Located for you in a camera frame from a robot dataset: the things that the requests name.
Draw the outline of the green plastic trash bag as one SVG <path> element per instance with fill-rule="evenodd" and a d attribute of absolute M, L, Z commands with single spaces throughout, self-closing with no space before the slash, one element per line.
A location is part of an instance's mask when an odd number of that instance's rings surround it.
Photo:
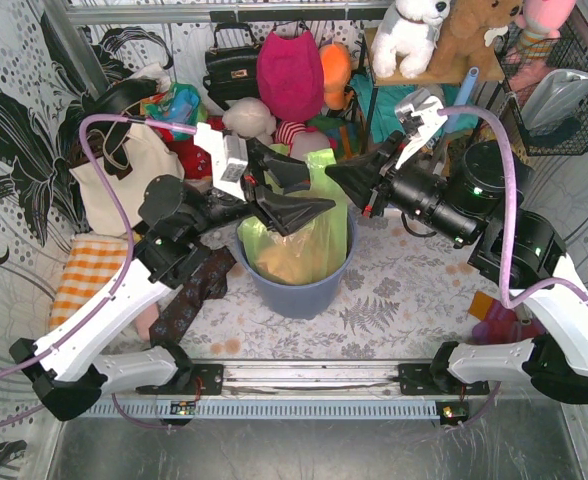
<path fill-rule="evenodd" d="M 327 148 L 303 156 L 310 171 L 311 188 L 296 197 L 331 199 L 335 206 L 289 236 L 270 232 L 256 218 L 241 222 L 237 234 L 241 252 L 261 277 L 277 284 L 301 286 L 321 281 L 335 273 L 348 253 L 347 197 L 325 173 L 336 163 Z"/>

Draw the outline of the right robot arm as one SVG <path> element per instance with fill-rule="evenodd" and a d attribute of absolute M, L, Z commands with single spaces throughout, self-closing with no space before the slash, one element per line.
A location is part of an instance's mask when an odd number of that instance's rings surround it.
<path fill-rule="evenodd" d="M 393 207 L 455 247 L 470 247 L 470 266 L 543 328 L 503 344 L 446 342 L 430 363 L 429 384 L 454 394 L 478 382 L 523 380 L 553 400 L 588 405 L 588 290 L 553 225 L 521 206 L 531 169 L 486 141 L 441 178 L 403 162 L 408 147 L 394 133 L 376 152 L 326 172 L 364 216 Z"/>

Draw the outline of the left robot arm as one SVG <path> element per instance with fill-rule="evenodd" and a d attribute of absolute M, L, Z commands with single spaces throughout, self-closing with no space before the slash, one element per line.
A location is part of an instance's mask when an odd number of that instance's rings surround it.
<path fill-rule="evenodd" d="M 195 384 L 180 340 L 203 303 L 225 294 L 235 263 L 229 249 L 204 245 L 204 234 L 255 218 L 286 236 L 335 205 L 310 195 L 304 162 L 256 139 L 212 131 L 194 140 L 211 157 L 212 188 L 153 179 L 139 210 L 146 232 L 115 275 L 61 326 L 11 346 L 41 404 L 61 421 L 108 394 Z"/>

